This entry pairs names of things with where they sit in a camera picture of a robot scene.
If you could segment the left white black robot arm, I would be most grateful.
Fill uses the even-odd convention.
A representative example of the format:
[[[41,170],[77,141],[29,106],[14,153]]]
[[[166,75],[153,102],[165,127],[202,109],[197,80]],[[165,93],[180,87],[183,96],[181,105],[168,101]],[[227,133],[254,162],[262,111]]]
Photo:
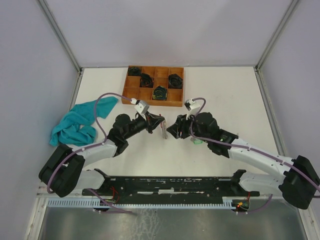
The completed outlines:
[[[128,139],[146,130],[152,133],[165,118],[147,112],[137,113],[135,119],[127,114],[120,114],[103,142],[93,143],[73,149],[60,144],[40,170],[38,177],[49,188],[49,192],[63,198],[75,189],[85,189],[80,181],[92,179],[90,186],[99,194],[106,195],[111,189],[107,175],[100,170],[85,174],[83,168],[89,164],[122,154],[129,146]]]

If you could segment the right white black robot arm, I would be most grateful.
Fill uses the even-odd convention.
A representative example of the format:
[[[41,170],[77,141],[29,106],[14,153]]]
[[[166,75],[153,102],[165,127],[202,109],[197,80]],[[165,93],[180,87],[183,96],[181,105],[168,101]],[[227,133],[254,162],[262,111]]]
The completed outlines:
[[[281,195],[292,206],[306,210],[320,189],[320,178],[310,160],[299,155],[290,158],[256,148],[218,126],[212,114],[202,112],[196,116],[178,115],[167,131],[176,139],[193,137],[207,143],[216,155],[249,164],[263,174],[238,170],[229,183],[236,196],[244,192]]]

